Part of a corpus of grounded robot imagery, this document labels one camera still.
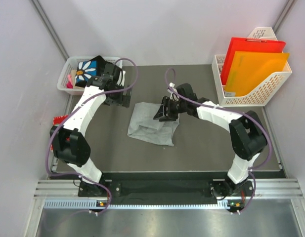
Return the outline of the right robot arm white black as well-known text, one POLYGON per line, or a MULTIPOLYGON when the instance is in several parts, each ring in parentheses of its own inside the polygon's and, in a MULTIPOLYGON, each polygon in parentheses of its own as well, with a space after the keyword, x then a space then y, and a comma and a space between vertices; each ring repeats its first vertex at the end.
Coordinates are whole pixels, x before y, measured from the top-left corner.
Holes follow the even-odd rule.
POLYGON ((259 116, 254 111, 241 115, 204 97, 198 98, 188 83, 179 86, 170 83, 168 91, 170 96, 162 98, 154 120, 176 121, 179 114, 186 113, 229 132, 235 156, 223 183, 224 188, 217 193, 221 196, 237 195, 249 177, 250 168, 268 144, 259 116))

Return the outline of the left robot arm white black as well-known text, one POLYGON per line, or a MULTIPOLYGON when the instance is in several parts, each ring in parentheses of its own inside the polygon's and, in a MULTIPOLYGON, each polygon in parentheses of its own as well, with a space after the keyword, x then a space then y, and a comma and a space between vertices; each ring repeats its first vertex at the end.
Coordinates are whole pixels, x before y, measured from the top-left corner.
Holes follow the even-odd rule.
POLYGON ((125 87, 124 72, 108 63, 99 76, 82 82, 83 94, 73 111, 50 130, 50 147, 60 161, 75 171, 80 180, 79 196, 99 197, 108 193, 100 171, 91 160, 91 148, 85 133, 101 105, 129 107, 131 88, 125 87))

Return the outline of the grey t shirt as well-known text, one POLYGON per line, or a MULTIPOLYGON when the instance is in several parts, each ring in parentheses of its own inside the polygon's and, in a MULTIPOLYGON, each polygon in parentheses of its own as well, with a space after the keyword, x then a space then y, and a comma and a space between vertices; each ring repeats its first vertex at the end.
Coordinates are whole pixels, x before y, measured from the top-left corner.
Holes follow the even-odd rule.
POLYGON ((160 104, 136 103, 130 119, 127 136, 155 145, 173 147, 173 135, 179 126, 179 119, 160 122, 153 117, 160 104))

